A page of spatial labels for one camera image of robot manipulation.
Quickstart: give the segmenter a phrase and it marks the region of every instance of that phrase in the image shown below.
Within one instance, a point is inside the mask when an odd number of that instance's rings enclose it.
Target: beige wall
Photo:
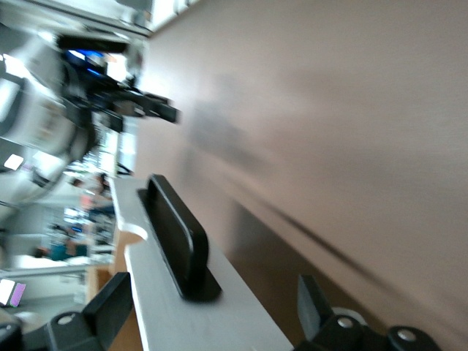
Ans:
[[[229,229],[241,204],[385,323],[460,350],[467,16],[468,1],[201,1],[150,42],[142,88],[182,114],[142,121],[137,175],[165,174],[226,253],[248,245]]]

